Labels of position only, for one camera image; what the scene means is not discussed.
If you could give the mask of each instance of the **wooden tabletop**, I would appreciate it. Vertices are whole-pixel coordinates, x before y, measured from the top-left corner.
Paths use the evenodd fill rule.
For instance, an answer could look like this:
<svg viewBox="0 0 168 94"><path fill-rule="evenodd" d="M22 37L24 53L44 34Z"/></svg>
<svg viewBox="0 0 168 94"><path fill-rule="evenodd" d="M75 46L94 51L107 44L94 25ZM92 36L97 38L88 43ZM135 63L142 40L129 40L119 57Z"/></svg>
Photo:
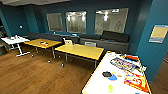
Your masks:
<svg viewBox="0 0 168 94"><path fill-rule="evenodd" d="M42 46L41 42L46 42L46 43L48 43L48 45L47 46ZM50 48L52 46L55 46L57 44L60 44L61 42L53 41L53 40L47 40L47 39L35 39L35 40L27 41L27 42L24 42L24 43L28 44L28 45L32 45L32 46L41 47L41 48L46 49L46 48Z"/></svg>
<svg viewBox="0 0 168 94"><path fill-rule="evenodd" d="M74 45L62 45L58 48L55 48L55 50L98 60L104 49L98 47L90 47L85 45L74 44Z"/></svg>

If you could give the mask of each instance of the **table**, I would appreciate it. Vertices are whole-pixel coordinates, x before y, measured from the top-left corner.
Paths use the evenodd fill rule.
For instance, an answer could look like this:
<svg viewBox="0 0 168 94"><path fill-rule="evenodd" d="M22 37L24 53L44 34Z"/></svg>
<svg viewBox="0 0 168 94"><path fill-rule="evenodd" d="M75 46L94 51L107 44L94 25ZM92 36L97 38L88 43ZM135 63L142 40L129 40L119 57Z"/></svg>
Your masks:
<svg viewBox="0 0 168 94"><path fill-rule="evenodd" d="M149 93L124 84L125 72L110 63L112 59L118 56L119 54L115 54L114 52L107 52L105 54L93 75L83 88L82 94L151 94L148 83L147 87L149 88ZM109 80L104 77L102 73L106 71L113 72L114 75L116 75L117 80ZM134 70L133 73L145 76L144 72L139 72L137 70Z"/></svg>
<svg viewBox="0 0 168 94"><path fill-rule="evenodd" d="M41 45L41 42L46 42L46 43L48 43L48 45L43 46L43 45ZM35 46L37 53L38 53L37 47L44 48L44 49L52 47L53 57L55 58L54 46L60 44L61 42L53 41L53 40L47 40L47 39L35 39L35 40L27 41L27 42L24 42L24 43L28 44L28 45Z"/></svg>
<svg viewBox="0 0 168 94"><path fill-rule="evenodd" d="M96 62L97 60L99 60L99 57L101 56L104 49L98 47L90 47L80 44L74 44L74 45L62 45L60 47L55 48L55 50L65 52L66 61L67 61L67 53L93 59L95 60L95 68L96 68Z"/></svg>
<svg viewBox="0 0 168 94"><path fill-rule="evenodd" d="M19 49L19 55L16 55L17 57L19 56L22 56L22 55L26 55L26 54L29 54L30 52L26 52L26 53L23 53L22 52L22 49L19 45L19 43L22 43L22 42L26 42L26 41L30 41L26 38L23 38L23 37L10 37L10 38L1 38L3 41L5 41L7 44L9 45L12 45L12 48L10 48L9 50L11 49L16 49L18 48Z"/></svg>

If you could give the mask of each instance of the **white table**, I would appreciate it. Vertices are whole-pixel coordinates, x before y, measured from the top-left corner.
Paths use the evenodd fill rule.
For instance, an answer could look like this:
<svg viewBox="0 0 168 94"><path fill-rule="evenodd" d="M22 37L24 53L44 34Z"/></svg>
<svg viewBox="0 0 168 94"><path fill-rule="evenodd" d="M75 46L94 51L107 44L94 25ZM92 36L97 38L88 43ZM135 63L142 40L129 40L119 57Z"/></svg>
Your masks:
<svg viewBox="0 0 168 94"><path fill-rule="evenodd" d="M82 94L149 94L124 84L125 73L110 63L110 60L116 57L114 55L115 54L112 53L106 53L99 66L83 88ZM102 73L106 71L116 72L114 73L115 75L122 75L122 77L117 77L116 81L111 81L102 75ZM109 85L113 87L112 93L109 93Z"/></svg>
<svg viewBox="0 0 168 94"><path fill-rule="evenodd" d="M26 52L26 53L23 53L22 52L22 49L19 45L19 43L22 43L22 42L26 42L26 41L30 41L28 39L25 39L23 37L18 37L18 38L14 38L14 37L11 37L11 38L1 38L3 41L5 41L7 44L9 45L12 45L12 48L10 48L9 50L11 49L16 49L18 48L19 49L19 55L16 55L17 57L19 56L22 56L22 55L25 55L25 54L29 54L30 52Z"/></svg>

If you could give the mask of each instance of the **ceiling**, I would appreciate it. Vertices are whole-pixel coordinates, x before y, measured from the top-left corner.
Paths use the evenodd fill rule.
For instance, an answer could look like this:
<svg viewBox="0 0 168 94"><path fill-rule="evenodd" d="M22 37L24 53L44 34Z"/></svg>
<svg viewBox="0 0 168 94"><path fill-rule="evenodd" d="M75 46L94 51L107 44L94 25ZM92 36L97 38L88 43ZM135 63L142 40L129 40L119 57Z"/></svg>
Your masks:
<svg viewBox="0 0 168 94"><path fill-rule="evenodd" d="M4 5L20 6L26 4L45 5L52 3L65 2L70 0L0 0Z"/></svg>

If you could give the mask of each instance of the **poster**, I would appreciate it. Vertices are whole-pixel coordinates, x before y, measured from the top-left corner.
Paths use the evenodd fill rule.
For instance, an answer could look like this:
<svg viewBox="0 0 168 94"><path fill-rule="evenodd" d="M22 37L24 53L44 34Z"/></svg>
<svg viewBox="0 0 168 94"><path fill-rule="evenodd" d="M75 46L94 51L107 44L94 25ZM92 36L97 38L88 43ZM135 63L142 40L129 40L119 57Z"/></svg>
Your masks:
<svg viewBox="0 0 168 94"><path fill-rule="evenodd" d="M168 31L168 25L155 25L149 42L162 43Z"/></svg>

